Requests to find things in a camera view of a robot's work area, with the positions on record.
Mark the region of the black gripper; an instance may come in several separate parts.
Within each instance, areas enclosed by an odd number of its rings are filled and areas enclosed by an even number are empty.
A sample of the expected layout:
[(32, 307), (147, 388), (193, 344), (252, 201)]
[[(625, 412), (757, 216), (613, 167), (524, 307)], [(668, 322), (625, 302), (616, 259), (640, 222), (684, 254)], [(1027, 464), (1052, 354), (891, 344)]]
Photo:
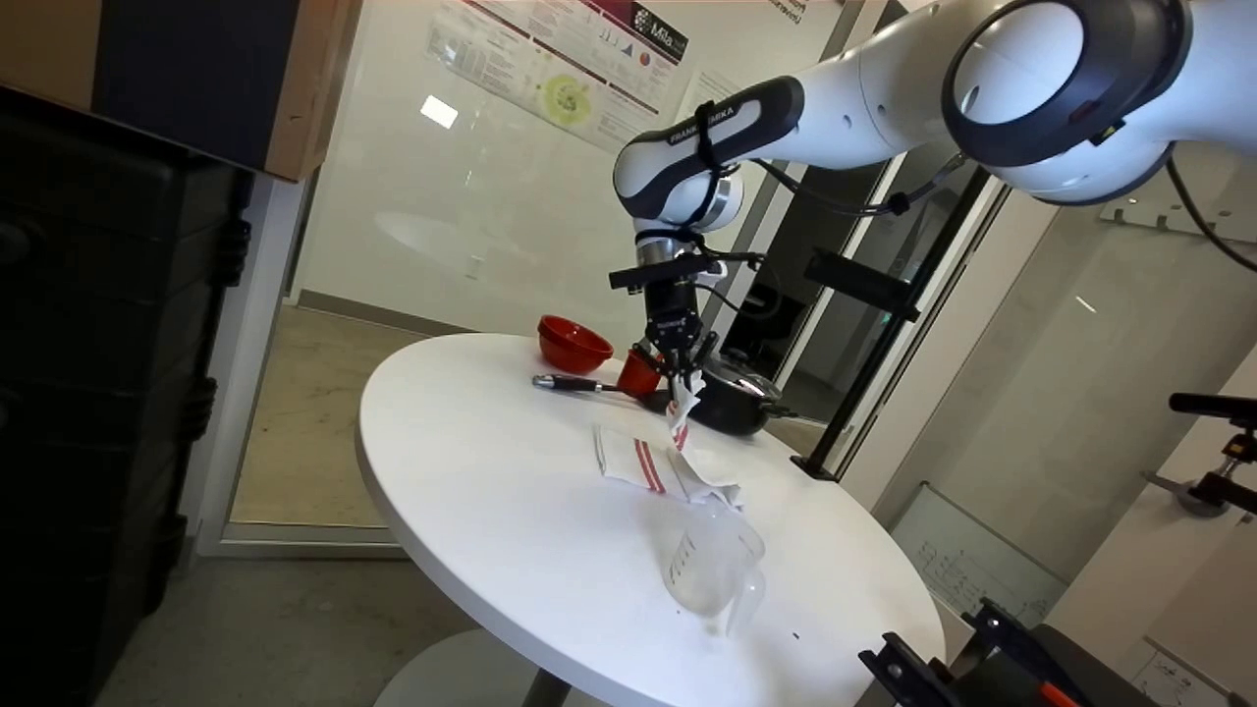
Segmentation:
[(680, 377), (693, 383), (704, 367), (706, 343), (696, 291), (717, 288), (739, 264), (757, 265), (757, 254), (675, 254), (668, 264), (637, 264), (610, 273), (613, 291), (645, 299), (645, 336), (662, 349), (668, 388), (675, 388)]

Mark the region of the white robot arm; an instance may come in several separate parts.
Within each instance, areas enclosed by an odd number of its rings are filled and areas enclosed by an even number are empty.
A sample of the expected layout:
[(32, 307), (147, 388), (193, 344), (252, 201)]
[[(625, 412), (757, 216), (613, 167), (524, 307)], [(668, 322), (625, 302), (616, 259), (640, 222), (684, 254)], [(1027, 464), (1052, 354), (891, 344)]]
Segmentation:
[(869, 44), (764, 79), (620, 145), (637, 230), (620, 273), (645, 336), (689, 377), (704, 236), (739, 208), (746, 162), (865, 167), (951, 145), (1044, 204), (1106, 204), (1179, 145), (1257, 150), (1257, 0), (921, 0)]

